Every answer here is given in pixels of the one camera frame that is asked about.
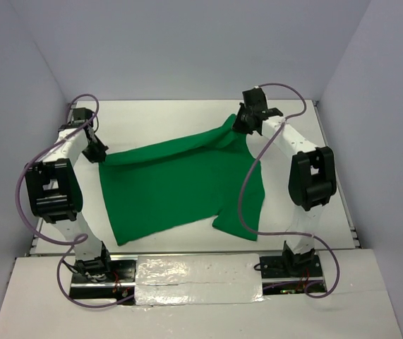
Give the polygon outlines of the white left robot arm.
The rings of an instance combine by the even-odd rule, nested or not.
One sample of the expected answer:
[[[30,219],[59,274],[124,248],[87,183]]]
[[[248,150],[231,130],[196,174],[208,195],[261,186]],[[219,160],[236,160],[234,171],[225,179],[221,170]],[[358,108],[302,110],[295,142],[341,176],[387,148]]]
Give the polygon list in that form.
[[[91,163],[106,159],[108,147],[95,135],[94,115],[88,108],[75,108],[69,122],[59,129],[58,140],[63,144],[33,162],[25,183],[34,215],[52,224],[67,242],[87,235],[84,242],[74,246],[75,263],[67,268],[100,283],[113,276],[114,264],[104,242],[93,234],[82,214],[83,194],[73,168],[81,155]]]

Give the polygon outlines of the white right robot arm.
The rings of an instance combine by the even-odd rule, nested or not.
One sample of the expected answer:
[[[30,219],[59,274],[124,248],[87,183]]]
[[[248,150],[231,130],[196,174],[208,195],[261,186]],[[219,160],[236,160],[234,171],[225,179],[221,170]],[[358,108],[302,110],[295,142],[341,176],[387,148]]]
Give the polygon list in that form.
[[[253,161],[245,179],[249,180],[262,156],[271,145],[277,146],[290,160],[289,197],[294,204],[294,216],[285,234],[290,238],[283,245],[281,263],[272,270],[290,276],[306,271],[315,257],[315,231],[323,208],[337,192],[335,157],[331,148],[320,147],[301,135],[284,115],[267,105],[267,98],[259,85],[243,91],[243,101],[232,129],[242,134],[258,132],[267,143]]]

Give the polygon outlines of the green t shirt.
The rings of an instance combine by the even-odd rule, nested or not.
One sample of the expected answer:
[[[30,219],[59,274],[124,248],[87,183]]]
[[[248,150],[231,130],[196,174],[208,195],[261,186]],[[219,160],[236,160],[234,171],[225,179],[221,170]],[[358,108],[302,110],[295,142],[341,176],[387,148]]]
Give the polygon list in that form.
[[[191,222],[255,241],[265,198],[246,136],[223,125],[110,154],[99,165],[102,195],[119,246]]]

